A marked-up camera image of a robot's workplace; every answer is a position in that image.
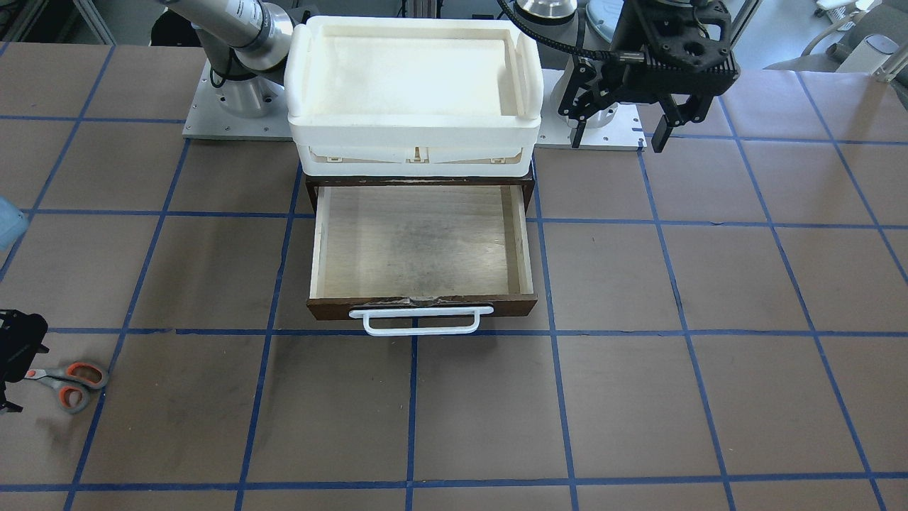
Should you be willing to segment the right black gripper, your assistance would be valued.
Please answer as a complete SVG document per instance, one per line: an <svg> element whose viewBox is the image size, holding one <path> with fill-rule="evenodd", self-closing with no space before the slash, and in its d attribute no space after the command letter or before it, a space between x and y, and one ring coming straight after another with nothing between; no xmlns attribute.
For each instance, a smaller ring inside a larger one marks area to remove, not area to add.
<svg viewBox="0 0 908 511"><path fill-rule="evenodd" d="M25 378L37 353L47 353L43 337L48 323L41 314L26 314L16 309L1 311L1 414L21 413L23 408L6 396L6 383L17 383Z"/></svg>

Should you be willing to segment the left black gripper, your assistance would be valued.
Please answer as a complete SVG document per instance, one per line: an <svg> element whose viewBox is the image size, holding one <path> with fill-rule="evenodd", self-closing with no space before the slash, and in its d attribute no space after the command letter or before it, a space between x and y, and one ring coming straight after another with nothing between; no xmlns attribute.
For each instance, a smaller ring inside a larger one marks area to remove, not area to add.
<svg viewBox="0 0 908 511"><path fill-rule="evenodd" d="M701 123L714 97L726 93L740 75L731 38L731 16L721 1L626 1L611 39L612 54L640 54L638 60L603 64L603 84L617 100L655 100L662 110L653 150L664 151L672 131ZM588 128L614 120L616 104L600 87L599 68L571 56L558 80L558 115L580 148ZM671 94L689 96L678 104Z"/></svg>

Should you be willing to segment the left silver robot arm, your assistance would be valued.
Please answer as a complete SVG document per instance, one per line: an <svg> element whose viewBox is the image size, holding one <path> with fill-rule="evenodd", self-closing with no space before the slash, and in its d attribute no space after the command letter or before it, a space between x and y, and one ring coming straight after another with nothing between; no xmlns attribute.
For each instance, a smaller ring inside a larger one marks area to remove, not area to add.
<svg viewBox="0 0 908 511"><path fill-rule="evenodd" d="M609 125L620 104L658 104L663 114L651 142L660 153L672 131L703 122L740 75L732 19L720 1L625 1L608 40L594 32L583 1L500 6L542 48L567 58L543 114L567 127L573 149Z"/></svg>

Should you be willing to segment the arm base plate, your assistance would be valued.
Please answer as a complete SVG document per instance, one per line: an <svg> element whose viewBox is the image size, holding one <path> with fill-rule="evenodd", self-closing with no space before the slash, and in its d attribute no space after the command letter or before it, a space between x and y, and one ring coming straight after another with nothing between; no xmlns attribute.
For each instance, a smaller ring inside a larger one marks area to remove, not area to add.
<svg viewBox="0 0 908 511"><path fill-rule="evenodd" d="M544 69L543 107L541 128L538 131L538 148L571 149L572 127L570 120L557 113L554 100L555 84L563 75L562 70ZM580 140L583 150L639 150L646 147L644 127L635 104L615 104L599 112L591 121Z"/></svg>
<svg viewBox="0 0 908 511"><path fill-rule="evenodd" d="M285 89L262 77L225 81L205 62L182 135L194 140L292 141Z"/></svg>

